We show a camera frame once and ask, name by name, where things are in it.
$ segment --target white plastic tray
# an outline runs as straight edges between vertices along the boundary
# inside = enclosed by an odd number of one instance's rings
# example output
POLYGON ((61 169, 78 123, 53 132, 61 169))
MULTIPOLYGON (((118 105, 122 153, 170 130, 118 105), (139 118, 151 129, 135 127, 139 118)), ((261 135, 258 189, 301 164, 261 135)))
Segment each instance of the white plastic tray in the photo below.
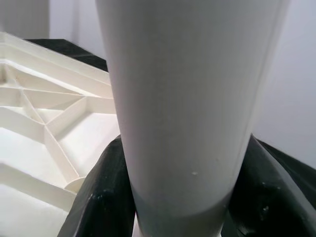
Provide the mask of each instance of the white plastic tray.
POLYGON ((0 32, 0 236, 56 236, 119 135, 108 73, 0 32))

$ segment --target white plastic tube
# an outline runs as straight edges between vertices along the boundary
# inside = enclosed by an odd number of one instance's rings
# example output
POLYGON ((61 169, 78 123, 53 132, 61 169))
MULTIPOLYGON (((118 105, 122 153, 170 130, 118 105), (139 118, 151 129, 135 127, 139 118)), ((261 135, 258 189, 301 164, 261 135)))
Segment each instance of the white plastic tube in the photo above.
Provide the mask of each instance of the white plastic tube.
POLYGON ((98 0, 145 237, 217 236, 287 0, 98 0))

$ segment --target white wall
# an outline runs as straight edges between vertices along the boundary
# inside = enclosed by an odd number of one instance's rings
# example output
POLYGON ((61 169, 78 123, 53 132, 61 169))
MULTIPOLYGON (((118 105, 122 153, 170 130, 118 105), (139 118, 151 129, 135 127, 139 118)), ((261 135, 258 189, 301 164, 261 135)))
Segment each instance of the white wall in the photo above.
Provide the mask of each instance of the white wall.
POLYGON ((51 39, 66 39, 106 58, 94 0, 50 0, 51 39))
POLYGON ((49 37, 49 0, 0 0, 0 31, 24 39, 49 37))
POLYGON ((316 0, 293 0, 254 135, 316 168, 316 0))

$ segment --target white background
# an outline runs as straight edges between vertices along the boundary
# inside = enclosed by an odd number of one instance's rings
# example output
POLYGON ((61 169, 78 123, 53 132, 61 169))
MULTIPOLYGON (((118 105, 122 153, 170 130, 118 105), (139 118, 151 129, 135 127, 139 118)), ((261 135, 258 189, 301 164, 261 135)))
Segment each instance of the white background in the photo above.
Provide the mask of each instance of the white background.
MULTIPOLYGON (((293 0, 254 135, 316 168, 316 1, 293 0)), ((64 38, 106 59, 93 0, 1 0, 0 30, 64 38)))

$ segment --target white cylinder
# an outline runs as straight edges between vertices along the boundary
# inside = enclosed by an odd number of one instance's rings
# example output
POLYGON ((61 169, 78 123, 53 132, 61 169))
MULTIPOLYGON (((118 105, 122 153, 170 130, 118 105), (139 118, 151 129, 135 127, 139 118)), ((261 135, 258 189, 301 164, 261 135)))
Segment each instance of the white cylinder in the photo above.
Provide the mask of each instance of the white cylinder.
POLYGON ((98 0, 145 237, 223 224, 287 0, 98 0))

